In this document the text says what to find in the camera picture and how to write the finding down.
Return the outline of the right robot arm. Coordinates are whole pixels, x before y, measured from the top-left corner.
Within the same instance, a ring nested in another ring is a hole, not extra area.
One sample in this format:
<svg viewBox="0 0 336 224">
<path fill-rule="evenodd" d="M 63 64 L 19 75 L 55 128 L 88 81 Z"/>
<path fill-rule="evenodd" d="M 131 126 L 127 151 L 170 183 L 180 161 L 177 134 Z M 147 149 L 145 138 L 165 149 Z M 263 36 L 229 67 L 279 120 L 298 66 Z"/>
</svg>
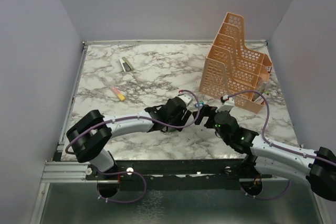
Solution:
<svg viewBox="0 0 336 224">
<path fill-rule="evenodd" d="M 207 118 L 205 127 L 214 129 L 234 151 L 251 158 L 241 164 L 246 177 L 256 174 L 275 175 L 303 182 L 318 196 L 335 201 L 335 154 L 328 148 L 310 150 L 265 138 L 239 126 L 229 111 L 205 105 L 192 113 L 195 124 Z"/>
</svg>

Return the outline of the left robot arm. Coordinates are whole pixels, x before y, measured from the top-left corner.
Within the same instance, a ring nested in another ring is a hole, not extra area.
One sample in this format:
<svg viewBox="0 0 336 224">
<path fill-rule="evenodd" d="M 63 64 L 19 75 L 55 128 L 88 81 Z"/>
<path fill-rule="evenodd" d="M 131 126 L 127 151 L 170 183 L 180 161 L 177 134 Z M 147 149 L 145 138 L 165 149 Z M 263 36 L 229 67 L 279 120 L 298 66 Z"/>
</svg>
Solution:
<svg viewBox="0 0 336 224">
<path fill-rule="evenodd" d="M 168 99 L 164 105 L 148 107 L 137 114 L 103 116 L 99 110 L 92 110 L 72 126 L 66 133 L 74 155 L 80 163 L 89 162 L 99 175 L 110 179 L 117 171 L 112 154 L 104 149 L 108 140 L 131 133 L 165 131 L 173 126 L 184 126 L 191 115 L 187 106 L 193 98 L 187 94 Z"/>
</svg>

